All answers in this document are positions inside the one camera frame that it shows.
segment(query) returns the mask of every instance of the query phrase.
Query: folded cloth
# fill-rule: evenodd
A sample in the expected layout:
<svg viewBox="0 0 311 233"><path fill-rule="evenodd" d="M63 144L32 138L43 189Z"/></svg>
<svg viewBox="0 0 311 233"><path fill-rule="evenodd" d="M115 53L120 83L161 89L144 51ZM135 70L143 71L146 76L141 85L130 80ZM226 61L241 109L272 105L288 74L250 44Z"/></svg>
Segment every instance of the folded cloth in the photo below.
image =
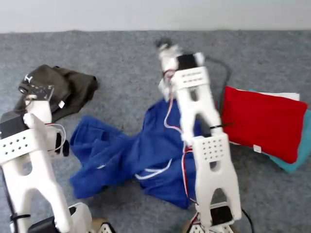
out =
<svg viewBox="0 0 311 233"><path fill-rule="evenodd" d="M79 112L86 102L92 99L98 88L94 76L60 67L52 68L48 65L41 65L26 75L18 88L23 94L27 94L31 85L54 85L54 92L50 100L53 121ZM22 96L17 102L15 110L24 108L25 101Z"/></svg>
<svg viewBox="0 0 311 233"><path fill-rule="evenodd" d="M298 148L298 159L293 164L288 164L283 160L274 156L268 155L269 158L277 165L283 168L285 171L291 173L296 171L302 164L305 163L309 155L311 154L311 111L307 110L303 120L303 130L301 141Z"/></svg>
<svg viewBox="0 0 311 233"><path fill-rule="evenodd" d="M70 145L82 164L70 182L76 198L87 198L103 186L119 184L135 177L144 193L187 208L181 157L183 142L179 132L164 127L168 103L159 101L145 114L140 133L129 137L90 116L82 118ZM176 101L168 117L169 125L179 126L180 113ZM201 135L198 121L195 135ZM185 159L189 194L195 198L195 164L192 153Z"/></svg>
<svg viewBox="0 0 311 233"><path fill-rule="evenodd" d="M279 96L279 97L285 97L292 100L300 100L300 95L298 93L267 93L267 92L260 92L261 94L265 95L271 95L271 96ZM307 110L304 119L303 119L303 129L302 129L302 136L301 141L298 148L298 159L293 164L288 164L284 162L283 160L276 158L272 155L269 155L269 158L274 161L277 165L279 165L282 169L285 171L291 173L298 169L299 166L301 166L308 156L311 154L311 111Z"/></svg>
<svg viewBox="0 0 311 233"><path fill-rule="evenodd" d="M306 103L226 87L222 121L229 140L296 162Z"/></svg>

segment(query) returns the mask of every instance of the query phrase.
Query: carpet floor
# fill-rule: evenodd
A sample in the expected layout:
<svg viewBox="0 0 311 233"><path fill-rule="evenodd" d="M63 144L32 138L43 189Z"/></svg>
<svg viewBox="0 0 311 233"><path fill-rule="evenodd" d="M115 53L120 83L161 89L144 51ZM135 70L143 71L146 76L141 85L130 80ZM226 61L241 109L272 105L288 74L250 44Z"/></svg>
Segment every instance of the carpet floor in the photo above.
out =
<svg viewBox="0 0 311 233"><path fill-rule="evenodd" d="M230 86L266 92L298 92L311 104L311 32L63 32L0 34L0 114L11 110L18 83L37 66L48 64L95 75L94 99L79 113L59 121L68 138L83 115L92 115L125 133L140 131L148 106L161 98L161 78L154 41L167 36L190 51L221 58L233 69ZM218 98L225 78L222 67L207 63L212 92ZM309 232L311 228L311 159L288 174L267 156L231 145L241 202L258 233ZM80 165L73 154L54 161L56 178L69 204L77 202L69 177ZM144 195L127 181L86 200L94 216L107 217L119 233L178 233L194 214ZM52 215L36 193L32 219ZM0 231L9 232L9 211L0 190ZM236 223L250 232L247 219Z"/></svg>

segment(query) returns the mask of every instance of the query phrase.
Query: red towel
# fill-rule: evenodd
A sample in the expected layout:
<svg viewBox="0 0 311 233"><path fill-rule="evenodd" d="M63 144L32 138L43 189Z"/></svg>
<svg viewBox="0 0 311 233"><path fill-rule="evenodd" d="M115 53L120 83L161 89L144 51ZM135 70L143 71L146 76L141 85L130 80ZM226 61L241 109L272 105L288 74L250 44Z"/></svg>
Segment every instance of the red towel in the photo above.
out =
<svg viewBox="0 0 311 233"><path fill-rule="evenodd" d="M222 121L230 141L253 147L287 163L298 157L307 104L284 97L226 87Z"/></svg>

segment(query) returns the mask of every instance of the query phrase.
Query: blue cloth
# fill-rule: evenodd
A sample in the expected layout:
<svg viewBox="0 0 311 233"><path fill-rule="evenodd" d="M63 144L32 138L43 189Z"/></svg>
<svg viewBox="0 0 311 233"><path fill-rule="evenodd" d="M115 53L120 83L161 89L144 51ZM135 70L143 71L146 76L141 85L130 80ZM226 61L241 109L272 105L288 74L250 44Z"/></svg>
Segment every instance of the blue cloth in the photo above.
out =
<svg viewBox="0 0 311 233"><path fill-rule="evenodd" d="M70 179L76 198L93 196L103 186L135 177L144 193L188 208L190 201L185 194L181 170L183 142L179 132L164 127L167 110L168 103L164 100L150 107L141 132L134 137L91 116L83 117L70 140L71 149L82 165ZM180 113L174 101L167 122L179 126L179 120ZM194 134L201 135L198 121ZM189 193L194 198L192 153L187 154L185 163Z"/></svg>

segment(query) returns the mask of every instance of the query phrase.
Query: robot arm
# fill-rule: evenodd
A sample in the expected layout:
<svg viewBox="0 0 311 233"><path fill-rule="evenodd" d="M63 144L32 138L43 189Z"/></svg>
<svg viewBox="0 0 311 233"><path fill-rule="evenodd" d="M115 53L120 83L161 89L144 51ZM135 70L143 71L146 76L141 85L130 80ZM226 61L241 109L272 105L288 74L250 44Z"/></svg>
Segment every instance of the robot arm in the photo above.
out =
<svg viewBox="0 0 311 233"><path fill-rule="evenodd" d="M196 209L206 232L229 232L229 225L242 215L238 178L233 167L229 140L223 132L209 86L202 53L182 54L177 45L162 43L159 58L163 79L159 89L164 98L176 98L180 111L181 139L192 147L196 166ZM209 125L211 136L193 135L195 118L200 115ZM216 189L222 189L226 202L211 205Z"/></svg>
<svg viewBox="0 0 311 233"><path fill-rule="evenodd" d="M68 207L52 169L51 159L67 156L69 144L65 130L52 127L50 95L51 87L34 87L33 93L26 96L26 110L1 117L0 165L12 212L11 232L95 233L89 208L83 203ZM32 171L25 174L23 165L29 161ZM35 189L51 204L54 216L32 225L30 210Z"/></svg>

